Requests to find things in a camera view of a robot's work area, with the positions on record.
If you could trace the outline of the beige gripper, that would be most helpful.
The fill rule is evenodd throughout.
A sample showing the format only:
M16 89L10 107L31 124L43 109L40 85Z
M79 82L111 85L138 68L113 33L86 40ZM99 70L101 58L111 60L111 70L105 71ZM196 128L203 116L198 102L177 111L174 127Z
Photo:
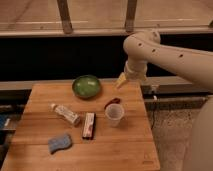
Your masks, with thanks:
M128 80L146 80L147 63L146 62L131 62L127 60L124 67L124 72L122 72L117 81L116 87L120 88Z

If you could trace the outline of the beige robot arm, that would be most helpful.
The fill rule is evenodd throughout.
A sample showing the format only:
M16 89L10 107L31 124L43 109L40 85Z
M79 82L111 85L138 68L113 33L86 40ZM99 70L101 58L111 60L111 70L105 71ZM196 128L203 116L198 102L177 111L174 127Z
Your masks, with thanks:
M117 88L130 80L145 81L147 63L152 63L212 93L193 123L182 171L213 171L213 52L162 45L155 30L129 35L123 48L128 59Z

